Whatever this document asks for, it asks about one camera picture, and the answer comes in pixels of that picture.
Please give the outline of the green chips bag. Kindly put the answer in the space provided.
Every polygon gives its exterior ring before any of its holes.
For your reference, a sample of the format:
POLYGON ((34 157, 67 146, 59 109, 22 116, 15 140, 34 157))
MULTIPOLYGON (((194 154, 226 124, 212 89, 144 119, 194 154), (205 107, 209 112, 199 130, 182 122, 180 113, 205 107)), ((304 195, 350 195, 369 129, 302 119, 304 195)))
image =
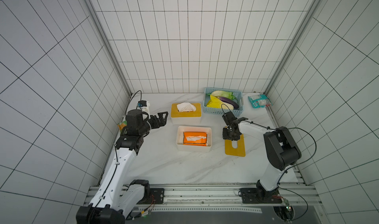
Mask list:
POLYGON ((119 131, 122 132, 122 130, 127 126, 127 121, 122 121, 118 125, 119 131))

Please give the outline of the yellow bamboo box lid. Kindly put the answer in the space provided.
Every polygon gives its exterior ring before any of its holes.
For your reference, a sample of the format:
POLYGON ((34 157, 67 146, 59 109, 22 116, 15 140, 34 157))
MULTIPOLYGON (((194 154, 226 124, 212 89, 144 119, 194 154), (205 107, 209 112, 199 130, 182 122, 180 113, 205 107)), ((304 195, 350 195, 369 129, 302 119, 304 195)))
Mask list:
POLYGON ((172 118, 200 118, 202 116, 200 103, 174 103, 171 108, 172 118))

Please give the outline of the teal snack bag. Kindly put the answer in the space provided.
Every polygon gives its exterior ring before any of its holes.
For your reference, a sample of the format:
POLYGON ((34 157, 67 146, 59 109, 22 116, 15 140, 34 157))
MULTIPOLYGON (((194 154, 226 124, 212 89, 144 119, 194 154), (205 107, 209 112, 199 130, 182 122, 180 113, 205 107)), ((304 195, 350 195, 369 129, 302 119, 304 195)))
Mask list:
POLYGON ((249 99, 249 102, 251 103, 252 107, 255 109, 265 108, 265 107, 271 106, 271 101, 264 94, 249 96, 248 99, 249 99))

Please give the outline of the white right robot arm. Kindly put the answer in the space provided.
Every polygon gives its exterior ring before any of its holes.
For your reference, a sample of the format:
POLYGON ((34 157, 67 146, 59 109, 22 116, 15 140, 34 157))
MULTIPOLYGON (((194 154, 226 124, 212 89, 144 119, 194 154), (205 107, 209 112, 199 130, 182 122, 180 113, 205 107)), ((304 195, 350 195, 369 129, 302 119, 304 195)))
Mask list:
POLYGON ((302 156, 290 129, 259 125, 245 117, 237 118, 232 112, 224 113, 222 118, 226 124, 223 128, 224 140, 237 141, 243 134, 252 136, 259 133, 263 136, 269 165, 256 183, 256 196, 262 199, 271 197, 278 190, 284 173, 302 156))

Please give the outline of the yellow cabbage toy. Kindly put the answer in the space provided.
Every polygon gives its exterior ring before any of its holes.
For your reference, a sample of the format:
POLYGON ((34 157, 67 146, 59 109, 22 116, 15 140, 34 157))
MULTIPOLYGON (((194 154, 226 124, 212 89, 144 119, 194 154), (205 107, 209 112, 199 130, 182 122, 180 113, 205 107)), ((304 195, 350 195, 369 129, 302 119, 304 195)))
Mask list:
POLYGON ((222 100, 214 96, 210 96, 210 100, 206 104, 206 107, 216 108, 216 109, 225 109, 225 110, 226 109, 233 110, 235 108, 232 104, 223 102, 222 100))

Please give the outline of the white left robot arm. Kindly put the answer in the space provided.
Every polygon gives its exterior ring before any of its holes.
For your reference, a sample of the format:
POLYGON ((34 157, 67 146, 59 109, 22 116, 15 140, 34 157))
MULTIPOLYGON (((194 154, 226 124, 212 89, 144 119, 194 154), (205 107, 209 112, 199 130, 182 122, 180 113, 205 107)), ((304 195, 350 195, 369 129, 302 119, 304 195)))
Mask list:
POLYGON ((150 115, 147 107, 134 109, 125 116, 126 126, 114 145, 114 158, 96 195, 76 214, 78 224, 124 224, 133 219, 133 208, 153 199, 147 180, 133 180, 125 192, 123 181, 142 147, 144 138, 153 129, 167 123, 168 112, 150 115))

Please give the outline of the green lettuce toy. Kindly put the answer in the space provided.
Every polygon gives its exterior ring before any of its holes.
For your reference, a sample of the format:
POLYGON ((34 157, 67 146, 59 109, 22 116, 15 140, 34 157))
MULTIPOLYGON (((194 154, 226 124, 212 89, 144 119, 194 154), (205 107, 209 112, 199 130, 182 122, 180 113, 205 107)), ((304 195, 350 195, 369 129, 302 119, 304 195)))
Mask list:
POLYGON ((230 100, 235 100, 235 96, 232 92, 229 92, 229 91, 213 91, 211 93, 211 96, 213 97, 224 97, 224 98, 228 98, 230 100))

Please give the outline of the light blue plastic basket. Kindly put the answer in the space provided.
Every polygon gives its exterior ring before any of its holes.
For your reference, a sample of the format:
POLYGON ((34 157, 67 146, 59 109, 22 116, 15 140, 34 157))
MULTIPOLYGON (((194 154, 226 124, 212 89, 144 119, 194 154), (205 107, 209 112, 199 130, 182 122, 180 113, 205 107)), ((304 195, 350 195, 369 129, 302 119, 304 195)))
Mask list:
POLYGON ((242 92, 218 88, 205 88, 202 108, 205 113, 222 115, 231 111, 238 117, 243 112, 242 92))

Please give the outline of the aluminium mounting rail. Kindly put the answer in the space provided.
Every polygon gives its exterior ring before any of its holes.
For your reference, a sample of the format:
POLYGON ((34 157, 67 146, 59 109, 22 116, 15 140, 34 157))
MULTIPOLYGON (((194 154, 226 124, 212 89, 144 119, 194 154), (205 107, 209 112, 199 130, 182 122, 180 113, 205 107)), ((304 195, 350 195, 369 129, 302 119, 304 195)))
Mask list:
POLYGON ((302 183, 281 185, 275 197, 256 198, 253 183, 151 185, 156 199, 155 212, 242 211, 261 213, 264 206, 312 207, 321 199, 313 186, 302 183))

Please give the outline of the purple eggplant toy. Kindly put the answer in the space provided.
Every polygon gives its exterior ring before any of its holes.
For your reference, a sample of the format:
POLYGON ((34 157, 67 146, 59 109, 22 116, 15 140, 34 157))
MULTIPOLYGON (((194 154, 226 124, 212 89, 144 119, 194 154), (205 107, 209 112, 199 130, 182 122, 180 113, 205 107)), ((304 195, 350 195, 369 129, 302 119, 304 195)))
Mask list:
POLYGON ((230 104, 230 105, 232 105, 233 108, 234 108, 234 110, 239 109, 239 105, 238 105, 238 103, 235 102, 235 101, 233 101, 233 100, 231 100, 231 99, 229 99, 229 98, 219 96, 218 99, 221 100, 221 101, 222 101, 223 103, 225 103, 225 104, 230 104))

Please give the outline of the white tissue box base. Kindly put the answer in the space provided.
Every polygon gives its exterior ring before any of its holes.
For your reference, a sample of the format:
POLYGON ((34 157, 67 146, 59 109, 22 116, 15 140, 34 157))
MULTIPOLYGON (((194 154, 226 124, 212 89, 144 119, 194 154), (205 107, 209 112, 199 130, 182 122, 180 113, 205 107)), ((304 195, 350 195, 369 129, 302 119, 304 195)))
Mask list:
POLYGON ((177 125, 199 125, 201 117, 172 117, 171 121, 177 125))

